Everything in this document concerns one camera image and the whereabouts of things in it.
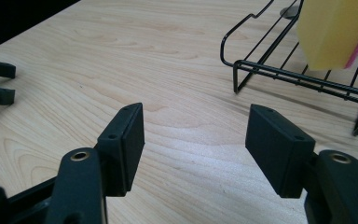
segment dark area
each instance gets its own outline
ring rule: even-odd
[[[0,0],[0,44],[79,0]]]

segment yellow sponge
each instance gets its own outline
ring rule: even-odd
[[[304,0],[297,36],[311,70],[345,68],[358,52],[358,0]]]

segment light wood surface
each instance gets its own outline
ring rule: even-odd
[[[110,223],[307,223],[306,194],[279,198],[244,145],[250,105],[286,116],[317,152],[358,158],[358,104],[266,77],[232,91],[221,39],[266,3],[82,0],[1,45],[17,77],[0,78],[16,90],[0,106],[0,186],[12,196],[55,176],[65,153],[93,147],[121,107],[142,102],[144,152],[132,191],[108,199]],[[232,36],[227,58],[243,58],[289,3]]]

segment wire rack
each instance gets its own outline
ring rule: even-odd
[[[261,39],[259,39],[259,41],[249,51],[248,55],[246,55],[243,60],[237,60],[234,63],[230,63],[225,59],[225,45],[227,39],[245,23],[251,23],[251,21],[254,21],[254,19],[259,19],[263,14],[266,14],[265,12],[267,9],[269,9],[273,2],[273,0],[270,0],[256,15],[249,14],[246,16],[230,31],[228,31],[222,40],[220,47],[220,59],[225,65],[233,67],[234,91],[236,93],[240,92],[240,90],[245,87],[253,75],[261,75],[264,77],[271,77],[281,81],[293,83],[298,86],[303,86],[319,92],[334,95],[347,101],[358,103],[358,87],[355,85],[356,80],[358,79],[358,64],[354,72],[351,73],[351,80],[349,80],[349,83],[340,83],[335,80],[329,80],[332,73],[331,70],[326,71],[321,77],[308,76],[308,73],[311,73],[311,71],[309,71],[308,65],[305,65],[305,67],[299,72],[286,70],[285,66],[294,59],[293,55],[299,49],[298,42],[296,42],[293,48],[288,52],[287,56],[282,56],[280,53],[280,57],[285,57],[281,65],[266,65],[266,61],[272,55],[274,50],[279,47],[285,38],[287,38],[287,34],[295,26],[303,5],[303,0],[295,0],[289,7],[282,10],[281,16],[277,15],[278,19],[272,24],[272,26],[270,26],[267,32],[261,37]],[[293,9],[296,9],[296,13],[294,15],[288,16],[289,10]],[[280,32],[278,32],[276,37],[272,37],[273,41],[268,43],[267,48],[263,49],[263,53],[256,57],[258,60],[251,60],[251,58],[255,57],[255,51],[260,49],[260,46],[262,46],[263,43],[268,42],[269,39],[271,39],[271,36],[277,33],[277,29],[280,29]],[[239,82],[239,70],[246,72],[246,75],[241,82]],[[358,135],[358,118],[355,122],[352,134],[355,136]]]

